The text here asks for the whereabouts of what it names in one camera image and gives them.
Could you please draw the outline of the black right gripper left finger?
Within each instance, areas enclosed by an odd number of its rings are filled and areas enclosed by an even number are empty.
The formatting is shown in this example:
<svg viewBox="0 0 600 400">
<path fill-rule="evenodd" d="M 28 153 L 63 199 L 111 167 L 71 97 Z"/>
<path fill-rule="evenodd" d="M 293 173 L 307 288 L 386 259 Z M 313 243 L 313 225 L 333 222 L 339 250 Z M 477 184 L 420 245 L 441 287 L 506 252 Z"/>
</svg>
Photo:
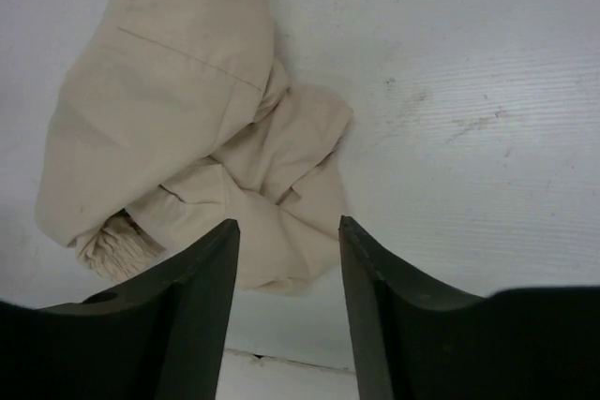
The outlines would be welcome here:
<svg viewBox="0 0 600 400">
<path fill-rule="evenodd" d="M 240 230 L 227 219 L 188 249 L 81 303 L 1 305 L 5 399 L 212 399 Z"/>
</svg>

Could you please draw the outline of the beige trousers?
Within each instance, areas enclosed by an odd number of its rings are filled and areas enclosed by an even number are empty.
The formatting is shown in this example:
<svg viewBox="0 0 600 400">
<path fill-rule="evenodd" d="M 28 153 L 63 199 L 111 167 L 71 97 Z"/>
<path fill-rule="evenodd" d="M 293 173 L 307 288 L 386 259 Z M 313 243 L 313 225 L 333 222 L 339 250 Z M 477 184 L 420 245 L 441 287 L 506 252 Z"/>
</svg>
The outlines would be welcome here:
<svg viewBox="0 0 600 400">
<path fill-rule="evenodd" d="M 353 116 L 290 82 L 268 0 L 109 0 L 60 88 L 38 227 L 123 282 L 226 219 L 236 285 L 296 294 L 339 261 Z"/>
</svg>

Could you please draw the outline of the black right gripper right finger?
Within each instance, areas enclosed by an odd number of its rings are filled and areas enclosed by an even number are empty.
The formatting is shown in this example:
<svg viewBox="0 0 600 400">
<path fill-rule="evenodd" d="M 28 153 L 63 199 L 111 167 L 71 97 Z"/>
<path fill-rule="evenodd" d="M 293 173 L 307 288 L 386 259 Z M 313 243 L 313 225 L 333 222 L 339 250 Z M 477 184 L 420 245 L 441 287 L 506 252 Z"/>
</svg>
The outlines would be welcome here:
<svg viewBox="0 0 600 400">
<path fill-rule="evenodd" d="M 599 290 L 479 297 L 339 224 L 352 354 L 363 399 L 595 399 Z"/>
</svg>

